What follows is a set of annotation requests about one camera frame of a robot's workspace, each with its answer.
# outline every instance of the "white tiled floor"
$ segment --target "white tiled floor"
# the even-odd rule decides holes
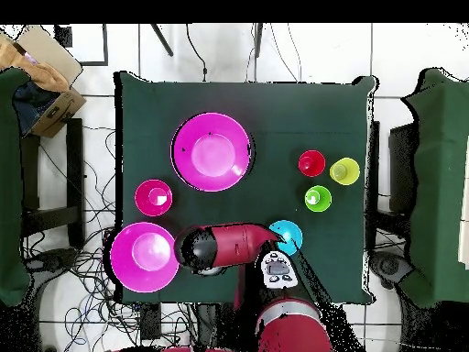
[[[104,145],[109,135],[108,147],[115,152],[115,136],[108,128],[115,127],[113,72],[126,70],[150,81],[199,82],[202,80],[202,63],[192,51],[184,25],[160,25],[161,31],[174,51],[168,56],[150,25],[107,25],[109,65],[85,67],[73,85],[87,98],[86,105],[76,115],[83,118],[84,158],[98,172],[97,187],[101,191],[115,173],[113,157]],[[299,78],[298,60],[291,44],[287,24],[273,25],[275,38],[284,61]],[[18,27],[6,27],[12,35]],[[356,77],[373,74],[379,80],[374,104],[374,119],[381,122],[379,191],[389,194],[389,156],[387,136],[392,127],[412,121],[408,108],[399,97],[411,94],[417,84],[419,72],[432,66],[443,66],[446,71],[465,79],[469,77],[469,27],[461,24],[290,24],[292,37],[300,53],[302,80],[308,83],[350,83]],[[243,82],[246,77],[248,55],[253,46],[251,24],[193,24],[191,39],[206,61],[209,82]],[[254,63],[251,60],[247,78],[254,80]],[[293,77],[282,63],[273,40],[272,29],[265,24],[261,54],[257,62],[257,81],[292,81]],[[65,160],[65,130],[53,139],[42,139],[42,145],[63,170]],[[93,217],[92,208],[103,207],[100,195],[94,189],[95,176],[85,167],[85,194],[87,217]],[[48,158],[41,152],[39,163],[41,207],[65,204],[65,179],[60,176]],[[108,185],[105,198],[115,199],[114,180]],[[388,198],[379,197],[380,209],[388,209]],[[111,213],[102,213],[99,220],[112,226]],[[87,224],[87,233],[99,229],[98,222]],[[67,247],[66,230],[57,228],[47,233],[42,248]],[[101,244],[99,237],[89,245],[90,250]],[[367,306],[346,305],[348,320],[367,352],[397,352],[400,338],[400,307],[394,291],[384,289],[370,272],[370,291],[376,301]],[[47,287],[40,319],[45,344],[56,345],[59,351],[71,341],[63,323],[65,313],[79,305],[87,295],[82,284],[68,274],[52,281]],[[73,322],[76,312],[67,320]],[[94,352],[130,346],[126,334],[118,329],[105,329],[104,323],[84,325],[89,343],[72,345],[69,352]],[[182,342],[188,342],[186,336]]]

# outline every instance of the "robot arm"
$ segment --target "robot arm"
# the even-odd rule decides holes
[[[343,308],[331,302],[300,254],[311,298],[291,258],[276,248],[281,241],[282,236],[262,225],[193,226],[176,237],[175,253],[181,265],[193,270],[247,264],[243,312],[251,319],[241,321],[256,327],[259,352],[328,352],[330,345],[333,352],[365,352]],[[292,325],[296,332],[289,329]],[[316,340],[303,341],[308,334]]]

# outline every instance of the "cardboard box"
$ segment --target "cardboard box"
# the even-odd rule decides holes
[[[16,39],[19,45],[37,62],[45,62],[65,77],[69,86],[82,73],[81,64],[65,50],[42,26],[25,26]],[[31,133],[53,138],[65,126],[67,119],[86,103],[86,100],[73,88],[61,93],[49,109],[31,128]]]

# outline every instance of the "pink bowl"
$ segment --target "pink bowl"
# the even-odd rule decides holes
[[[136,188],[136,207],[144,215],[163,215],[171,207],[171,204],[171,189],[163,181],[144,181]]]
[[[249,137],[227,115],[200,114],[176,131],[171,142],[174,170],[190,186],[219,192],[235,185],[249,166]]]
[[[174,238],[152,223],[126,226],[111,247],[114,274],[133,292],[156,292],[167,286],[178,272]]]

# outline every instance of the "green cup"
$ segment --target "green cup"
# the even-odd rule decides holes
[[[352,158],[342,158],[331,166],[329,174],[341,185],[351,185],[360,176],[360,166]]]
[[[333,203],[331,192],[320,185],[308,189],[304,195],[304,203],[310,211],[324,212]]]

